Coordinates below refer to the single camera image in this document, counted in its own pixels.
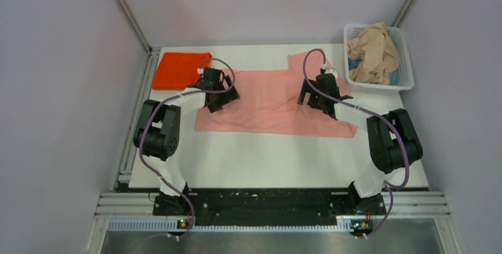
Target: white plastic basket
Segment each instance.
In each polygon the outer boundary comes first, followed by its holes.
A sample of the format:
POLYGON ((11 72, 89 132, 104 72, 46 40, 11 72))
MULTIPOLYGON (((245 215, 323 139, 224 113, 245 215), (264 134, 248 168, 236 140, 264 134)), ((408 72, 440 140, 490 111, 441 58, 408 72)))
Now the white plastic basket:
POLYGON ((351 89, 356 89, 358 87, 367 89, 385 89, 385 90, 409 90, 415 85, 413 80, 413 71, 411 70, 411 60, 410 54, 408 52, 408 45, 406 45, 406 38, 404 37, 404 32, 397 27, 387 26, 387 33, 394 42, 397 51, 399 52, 399 57, 401 59, 399 68, 397 69, 399 73, 399 81, 397 85, 381 85, 381 84, 371 84, 371 83, 361 83, 355 82, 349 77, 349 53, 347 52, 347 41, 350 39, 357 38, 359 33, 366 29, 369 25, 366 24, 349 24, 343 28, 343 45, 344 45, 344 57, 345 57, 345 78, 351 89))

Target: pink t-shirt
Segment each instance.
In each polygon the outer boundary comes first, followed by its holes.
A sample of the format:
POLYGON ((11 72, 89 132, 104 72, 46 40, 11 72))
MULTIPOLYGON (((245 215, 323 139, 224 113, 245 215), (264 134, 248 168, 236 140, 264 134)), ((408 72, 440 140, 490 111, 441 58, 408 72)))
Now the pink t-shirt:
MULTIPOLYGON (((357 127, 336 121, 307 105, 297 104, 303 84, 303 59, 307 53, 288 56, 287 70, 236 70, 235 86, 240 99, 210 113, 200 109, 195 131, 241 131, 293 136, 354 137, 357 127)), ((315 79, 322 64, 320 54, 307 60, 307 75, 315 79)), ((341 78, 337 85, 341 95, 349 92, 341 78)))

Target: white work surface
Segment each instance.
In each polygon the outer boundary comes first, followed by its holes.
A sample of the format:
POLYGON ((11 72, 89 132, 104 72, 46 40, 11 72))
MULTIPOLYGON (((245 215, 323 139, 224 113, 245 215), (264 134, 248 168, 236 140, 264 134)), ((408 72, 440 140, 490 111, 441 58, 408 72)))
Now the white work surface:
MULTIPOLYGON (((323 49, 340 77, 344 78, 342 44, 165 47, 160 52, 159 61, 166 52, 210 52, 233 69, 279 70, 287 69, 288 55, 313 48, 323 49)), ((224 67, 217 62, 212 65, 224 67)), ((298 84, 298 93, 300 89, 301 83, 298 84)), ((161 101, 176 93, 152 90, 150 99, 161 101)), ((398 92, 350 93, 361 103, 375 108, 394 110, 403 107, 398 92)), ((182 119, 176 151, 182 153, 179 166, 191 188, 346 188, 371 161, 368 135, 362 130, 352 139, 196 132, 196 116, 197 113, 193 112, 182 119)), ((403 178, 402 169, 390 182, 401 184, 403 178)), ((410 166, 407 186, 429 186, 421 161, 410 166)), ((159 187, 156 175, 141 163, 137 151, 129 187, 159 187)))

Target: red cloth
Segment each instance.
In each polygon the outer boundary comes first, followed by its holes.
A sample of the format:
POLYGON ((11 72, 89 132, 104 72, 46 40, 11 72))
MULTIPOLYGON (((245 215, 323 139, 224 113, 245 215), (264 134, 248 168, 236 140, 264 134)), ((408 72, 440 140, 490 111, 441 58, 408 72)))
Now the red cloth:
MULTIPOLYGON (((196 131, 243 131, 288 134, 294 136, 354 137, 357 128, 336 121, 322 111, 297 104, 303 83, 303 59, 306 53, 288 57, 287 70, 236 71, 235 86, 240 99, 210 113, 200 109, 196 131)), ((307 60, 307 75, 315 79, 322 57, 312 54, 307 60)), ((348 95, 343 80, 337 80, 341 95, 348 95)))
POLYGON ((199 79, 197 69, 210 53, 165 53, 153 77, 152 89, 183 90, 199 79))

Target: white wall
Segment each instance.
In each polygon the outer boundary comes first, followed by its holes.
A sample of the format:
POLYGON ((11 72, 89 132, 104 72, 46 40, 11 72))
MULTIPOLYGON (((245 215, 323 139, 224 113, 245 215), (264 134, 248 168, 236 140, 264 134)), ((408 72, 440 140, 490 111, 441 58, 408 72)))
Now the white wall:
POLYGON ((114 0, 0 0, 0 253, 83 251, 145 57, 114 0))
POLYGON ((403 27, 416 81, 403 101, 468 253, 502 247, 501 16, 502 0, 417 0, 403 27))
POLYGON ((392 23, 404 0, 127 0, 152 46, 327 43, 392 23))

